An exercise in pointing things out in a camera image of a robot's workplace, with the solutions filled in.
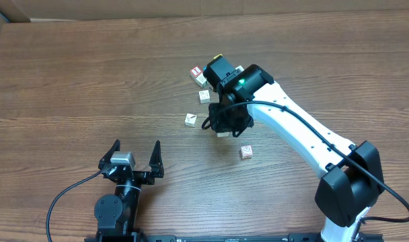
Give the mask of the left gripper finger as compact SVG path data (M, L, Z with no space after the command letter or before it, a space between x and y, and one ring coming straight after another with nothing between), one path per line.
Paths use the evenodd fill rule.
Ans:
M120 150L120 141L116 139L112 147L109 151L100 159L100 165L105 165L106 163L110 162L111 157L113 154Z
M161 143L159 140L156 141L149 160L149 166L152 171L163 171L163 162L161 158Z

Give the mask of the blue letter P block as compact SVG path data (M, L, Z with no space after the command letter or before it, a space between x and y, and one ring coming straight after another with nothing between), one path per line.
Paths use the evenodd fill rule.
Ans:
M231 132L217 132L217 137L228 137L231 135Z

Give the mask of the cream block red side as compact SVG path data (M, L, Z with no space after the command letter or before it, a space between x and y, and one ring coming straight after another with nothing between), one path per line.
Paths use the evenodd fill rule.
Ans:
M241 159L250 159L253 156L252 147L250 145L242 146L239 153Z

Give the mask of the cream block pencil picture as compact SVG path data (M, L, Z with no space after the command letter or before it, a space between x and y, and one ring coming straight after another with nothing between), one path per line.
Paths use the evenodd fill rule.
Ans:
M197 119L197 115L187 113L185 121L184 121L185 125L190 126L190 127L195 127L196 119Z

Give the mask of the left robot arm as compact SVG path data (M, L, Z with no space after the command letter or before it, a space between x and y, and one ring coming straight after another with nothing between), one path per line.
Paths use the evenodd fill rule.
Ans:
M94 206L94 216L98 222L96 235L85 238L85 242L103 241L147 241L135 221L139 206L141 186L153 185L156 178L164 176L161 159L161 144L155 143L149 160L149 171L137 171L133 153L122 152L120 141L116 140L101 158L98 169L104 178L115 183L112 194L102 196Z

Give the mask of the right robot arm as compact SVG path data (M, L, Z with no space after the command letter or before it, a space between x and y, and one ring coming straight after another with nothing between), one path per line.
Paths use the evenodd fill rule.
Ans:
M258 65L234 67L222 55L204 69L219 95L209 106L202 128L238 137L259 121L274 130L314 170L320 182L315 203L326 217L316 235L289 235L290 241L382 241L381 235L360 232L362 218L384 191L377 148L356 145L320 124L282 90Z

